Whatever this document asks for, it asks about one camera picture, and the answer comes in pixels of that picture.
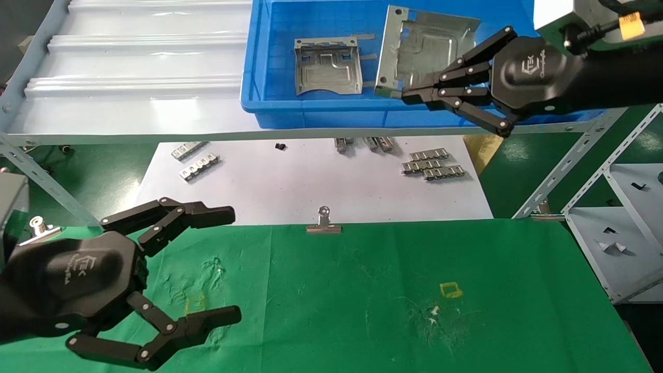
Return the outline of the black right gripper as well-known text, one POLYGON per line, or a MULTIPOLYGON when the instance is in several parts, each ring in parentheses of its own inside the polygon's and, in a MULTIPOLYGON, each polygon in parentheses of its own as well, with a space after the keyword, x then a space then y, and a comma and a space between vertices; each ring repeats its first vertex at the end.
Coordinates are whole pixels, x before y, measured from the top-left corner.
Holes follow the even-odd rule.
POLYGON ((507 115, 535 116, 562 109, 569 62, 543 38, 517 37, 512 26, 505 26, 442 71, 427 74, 424 88, 402 92, 401 100, 407 105, 424 104, 429 111, 452 112, 507 138, 515 126, 507 115), (487 82, 490 71, 490 91, 463 88, 487 82), (492 103, 507 115, 484 109, 492 103))

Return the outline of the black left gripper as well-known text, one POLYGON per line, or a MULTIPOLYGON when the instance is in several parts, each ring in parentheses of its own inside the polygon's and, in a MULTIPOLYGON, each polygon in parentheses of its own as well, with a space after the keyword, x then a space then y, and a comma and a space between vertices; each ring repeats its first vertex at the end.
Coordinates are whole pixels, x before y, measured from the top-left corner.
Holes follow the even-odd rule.
POLYGON ((204 344, 213 329, 239 323, 242 315, 239 307, 228 306, 172 320, 140 293, 148 276, 143 255, 153 257, 190 227, 234 222, 232 206, 209 208, 163 197, 102 218, 106 232, 95 238, 54 239, 17 248, 6 264, 7 337, 108 331, 134 309, 158 331, 146 345, 98 338, 92 331, 74 334, 66 345, 85 360, 158 370, 179 350, 204 344), (139 249, 124 235, 142 229, 139 249))

